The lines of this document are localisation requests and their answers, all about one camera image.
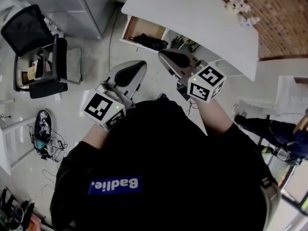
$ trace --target person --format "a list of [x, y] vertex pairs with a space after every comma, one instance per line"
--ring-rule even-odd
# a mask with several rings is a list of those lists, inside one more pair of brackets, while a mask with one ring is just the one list
[[277, 182], [217, 101], [195, 102], [208, 136], [165, 95], [137, 103], [109, 133], [94, 125], [58, 170], [54, 230], [264, 230], [260, 175]]
[[247, 119], [242, 115], [236, 115], [234, 121], [277, 148], [287, 149], [293, 159], [308, 157], [308, 115], [305, 115], [297, 125], [270, 119]]

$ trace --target chair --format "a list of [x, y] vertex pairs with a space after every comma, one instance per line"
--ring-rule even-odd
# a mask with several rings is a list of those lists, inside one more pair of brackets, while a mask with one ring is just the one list
[[[79, 84], [82, 81], [80, 47], [67, 49], [64, 38], [53, 36], [44, 22], [38, 5], [31, 5], [15, 14], [2, 28], [1, 34], [16, 53], [14, 61], [13, 87], [15, 91], [29, 91], [32, 99], [47, 97], [67, 91], [67, 83]], [[80, 50], [79, 81], [67, 79], [66, 53], [72, 49]], [[47, 70], [52, 52], [51, 68]], [[43, 74], [27, 84], [22, 83], [18, 72], [27, 71], [32, 62], [43, 58]]]

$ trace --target black shirt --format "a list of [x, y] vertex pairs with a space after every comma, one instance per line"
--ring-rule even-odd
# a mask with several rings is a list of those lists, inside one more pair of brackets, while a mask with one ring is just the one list
[[[175, 102], [139, 103], [102, 150], [80, 142], [63, 159], [51, 202], [54, 230], [72, 220], [77, 230], [262, 230], [258, 174], [268, 168], [255, 146], [235, 125], [206, 136]], [[114, 180], [112, 194], [96, 183], [105, 179]], [[100, 195], [91, 194], [94, 184]]]

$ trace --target brick wall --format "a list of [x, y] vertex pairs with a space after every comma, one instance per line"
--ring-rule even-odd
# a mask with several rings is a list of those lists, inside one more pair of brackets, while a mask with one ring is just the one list
[[247, 0], [258, 16], [261, 60], [308, 57], [308, 0]]

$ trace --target white flowers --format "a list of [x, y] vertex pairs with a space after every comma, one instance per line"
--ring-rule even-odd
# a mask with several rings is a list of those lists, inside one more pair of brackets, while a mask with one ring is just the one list
[[229, 0], [227, 7], [229, 10], [235, 10], [237, 12], [244, 13], [247, 13], [251, 10], [250, 6], [245, 3], [244, 0]]

